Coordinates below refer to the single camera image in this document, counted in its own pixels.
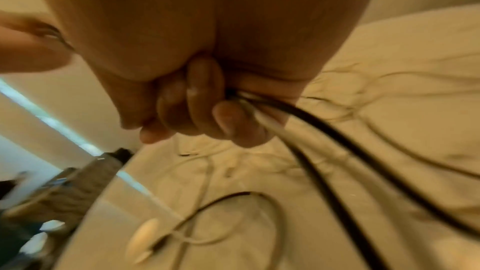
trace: skin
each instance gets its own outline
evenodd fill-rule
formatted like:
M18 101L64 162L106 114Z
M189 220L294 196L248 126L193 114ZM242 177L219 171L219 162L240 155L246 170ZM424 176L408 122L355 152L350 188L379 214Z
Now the skin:
M295 103L368 1L46 0L124 128L144 143L178 132L242 147L270 135L225 88Z

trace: person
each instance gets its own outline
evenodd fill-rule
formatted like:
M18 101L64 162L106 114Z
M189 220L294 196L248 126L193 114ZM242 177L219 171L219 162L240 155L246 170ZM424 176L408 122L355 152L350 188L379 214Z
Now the person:
M6 198L18 185L23 183L29 176L27 171L20 172L14 179L0 180L0 200Z
M225 88L295 103L369 2L45 1L109 94L123 128L141 128L140 139L147 144L182 133L246 148L271 135L240 104L226 99ZM57 43L19 33L30 30L9 28L18 37L10 51L2 52L10 62L3 71L40 72L68 62L71 54ZM12 51L21 43L31 50ZM25 52L28 57L16 57ZM263 110L283 124L287 120Z

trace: white cable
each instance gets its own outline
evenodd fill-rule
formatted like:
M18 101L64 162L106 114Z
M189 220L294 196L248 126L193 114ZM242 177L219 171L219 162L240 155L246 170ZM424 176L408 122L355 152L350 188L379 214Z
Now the white cable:
M397 206L397 202L390 196L390 194L378 184L370 176L363 174L356 167L345 162L342 163L336 157L326 153L318 148L318 145L310 140L298 136L292 132L286 131L276 120L270 116L262 113L250 103L244 103L250 111L253 112L254 118L260 125L265 127L268 131L278 136L282 140L296 145L304 146L310 150L322 155L330 160L335 165L344 169L353 179L357 180L370 194L370 196L380 205L387 217L390 219L393 226L396 228L400 239L410 252L411 256L422 270L444 270L444 266L436 257L429 244L421 237L410 222L410 219Z

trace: hand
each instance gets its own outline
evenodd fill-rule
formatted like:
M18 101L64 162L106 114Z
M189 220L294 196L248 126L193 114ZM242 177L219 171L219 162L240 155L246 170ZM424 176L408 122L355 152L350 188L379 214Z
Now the hand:
M42 37L46 16L0 11L0 73L43 72L67 65L71 52Z
M153 143L175 132L269 139L235 88L294 103L368 0L46 0L118 109ZM286 117L272 116L284 123Z

